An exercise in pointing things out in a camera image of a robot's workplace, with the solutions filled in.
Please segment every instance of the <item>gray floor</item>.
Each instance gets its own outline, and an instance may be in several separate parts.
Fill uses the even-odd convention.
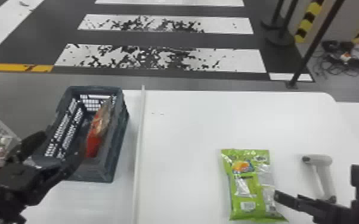
[[[304,52],[306,45],[299,46]],[[298,91],[327,92],[337,101],[359,102],[359,76],[315,77],[316,83],[298,83]],[[136,76],[87,76],[0,73],[0,119],[19,137],[51,123],[58,100],[68,86],[108,85],[123,89],[181,91],[289,91],[284,82],[182,79]]]
[[[299,51],[304,54],[308,45],[299,44],[298,48]],[[328,79],[325,79],[323,76],[317,77],[312,70],[315,63],[316,60],[313,58],[310,60],[308,67],[317,82],[318,91],[327,92],[337,101],[359,102],[359,76],[351,77],[347,75],[328,75]]]

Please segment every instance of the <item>white barcode scanner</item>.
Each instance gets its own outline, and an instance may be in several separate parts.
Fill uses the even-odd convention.
[[[337,201],[335,194],[333,179],[330,174],[330,165],[333,159],[328,155],[306,155],[302,157],[302,161],[316,167],[318,177],[324,191],[324,198],[331,203]]]

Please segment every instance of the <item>stanchion base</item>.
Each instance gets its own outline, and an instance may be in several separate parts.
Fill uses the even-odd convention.
[[[286,32],[282,38],[278,37],[279,30],[272,30],[267,32],[266,40],[274,46],[291,46],[295,43],[295,38]]]
[[[260,24],[262,25],[263,28],[266,28],[268,30],[278,30],[283,26],[282,23],[280,22],[280,18],[278,18],[277,21],[273,24],[271,23],[272,19],[273,18],[271,16],[264,17],[262,18]]]
[[[285,82],[285,87],[287,89],[298,89],[298,86],[295,84],[295,85],[291,85],[290,81],[286,81]]]

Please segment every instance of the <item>yellow floor line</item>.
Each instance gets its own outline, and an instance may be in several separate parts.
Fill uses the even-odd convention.
[[[40,64],[0,64],[0,71],[51,72],[53,66]]]

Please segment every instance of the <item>black pole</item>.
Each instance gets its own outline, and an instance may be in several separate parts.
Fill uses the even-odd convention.
[[[261,24],[266,29],[279,29],[281,28],[281,25],[278,21],[278,18],[280,16],[281,9],[283,8],[284,0],[278,0],[276,9],[274,10],[274,14],[272,17],[267,16],[262,19]]]
[[[276,10],[274,10],[273,17],[271,18],[271,24],[274,24],[277,22],[278,17],[280,16],[281,8],[283,7],[283,5],[284,5],[284,0],[278,0]]]
[[[284,25],[281,28],[280,32],[278,33],[279,37],[283,37],[284,34],[288,31],[288,25],[291,22],[291,18],[293,13],[295,12],[296,5],[298,4],[298,0],[292,0],[291,5],[289,6],[287,15],[285,16]]]
[[[284,24],[279,31],[273,30],[267,33],[266,40],[275,46],[291,46],[295,43],[295,38],[288,32],[288,25],[291,21],[298,0],[292,0],[287,15],[284,19]]]
[[[327,18],[323,22],[321,28],[318,30],[316,37],[314,38],[312,44],[309,46],[308,51],[306,52],[304,58],[302,59],[301,66],[297,69],[291,81],[286,82],[286,86],[288,89],[297,89],[296,82],[298,81],[299,77],[301,76],[301,73],[305,69],[314,51],[316,50],[317,46],[320,44],[321,39],[323,38],[324,34],[326,34],[327,30],[329,29],[331,23],[333,22],[335,16],[337,15],[339,9],[341,8],[344,2],[345,0],[336,0],[334,5],[332,6]]]

